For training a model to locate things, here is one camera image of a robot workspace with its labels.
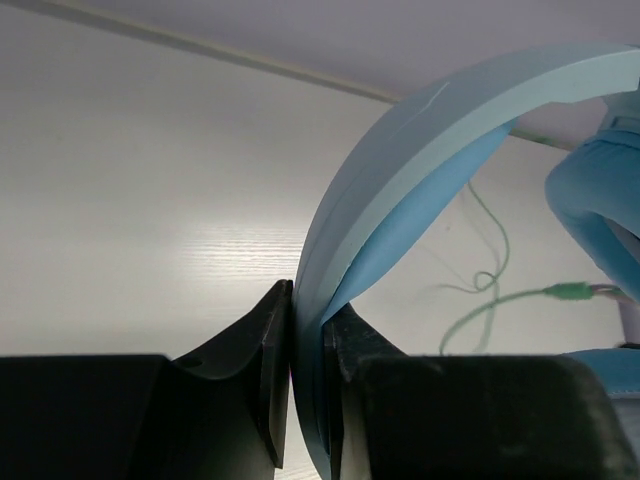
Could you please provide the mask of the light blue headphones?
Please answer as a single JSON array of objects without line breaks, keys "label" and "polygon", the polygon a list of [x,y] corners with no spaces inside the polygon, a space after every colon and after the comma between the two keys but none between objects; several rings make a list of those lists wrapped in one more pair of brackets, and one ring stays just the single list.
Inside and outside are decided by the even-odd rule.
[{"label": "light blue headphones", "polygon": [[294,288],[292,376],[312,462],[331,475],[324,324],[415,244],[521,115],[635,91],[639,51],[607,43],[535,47],[437,80],[397,103],[335,175],[307,233]]}]

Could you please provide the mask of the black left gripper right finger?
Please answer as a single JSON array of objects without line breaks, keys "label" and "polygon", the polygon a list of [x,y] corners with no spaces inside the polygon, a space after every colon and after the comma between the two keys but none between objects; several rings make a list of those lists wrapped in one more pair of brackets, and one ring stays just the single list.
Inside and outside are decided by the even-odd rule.
[{"label": "black left gripper right finger", "polygon": [[323,328],[334,479],[626,479],[630,441],[567,356],[410,356],[351,307]]}]

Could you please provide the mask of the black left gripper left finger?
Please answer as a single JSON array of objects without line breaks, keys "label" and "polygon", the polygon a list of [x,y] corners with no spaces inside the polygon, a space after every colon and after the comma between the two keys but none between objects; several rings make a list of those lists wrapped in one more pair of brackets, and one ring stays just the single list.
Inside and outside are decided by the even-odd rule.
[{"label": "black left gripper left finger", "polygon": [[270,479],[284,462],[292,284],[196,349],[1,361],[5,479]]}]

